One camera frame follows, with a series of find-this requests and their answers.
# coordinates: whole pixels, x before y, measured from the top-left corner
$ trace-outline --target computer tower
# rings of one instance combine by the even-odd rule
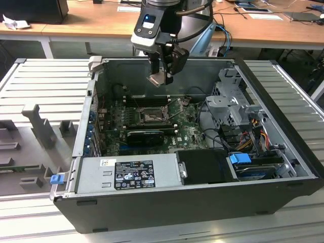
[[[61,24],[69,11],[66,0],[11,0],[2,1],[0,19],[3,15],[28,23]]]

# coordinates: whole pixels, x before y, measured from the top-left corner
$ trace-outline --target motherboard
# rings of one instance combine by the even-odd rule
[[[197,103],[184,97],[116,100],[102,127],[104,156],[174,153],[207,148],[196,122]]]

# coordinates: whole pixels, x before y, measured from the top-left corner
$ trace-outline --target blue clip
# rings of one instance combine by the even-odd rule
[[[51,185],[64,184],[64,175],[52,175],[50,184]]]
[[[232,154],[229,159],[232,164],[249,164],[251,163],[251,159],[247,153],[235,153]]]

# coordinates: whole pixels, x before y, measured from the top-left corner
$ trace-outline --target laptop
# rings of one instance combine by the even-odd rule
[[[310,13],[296,13],[296,12],[284,12],[284,14],[294,21],[316,21],[320,19],[319,16]]]

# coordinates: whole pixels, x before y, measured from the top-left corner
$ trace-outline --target paper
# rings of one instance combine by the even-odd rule
[[[2,21],[3,24],[5,24],[5,26],[8,29],[22,29],[22,28],[29,28],[30,25],[27,24],[27,22],[25,20],[12,20],[7,18],[5,15],[3,15],[4,20]]]
[[[249,14],[249,16],[253,19],[283,20],[278,15],[273,14]]]
[[[117,8],[117,12],[140,12],[141,8],[137,8],[137,7],[118,7]]]

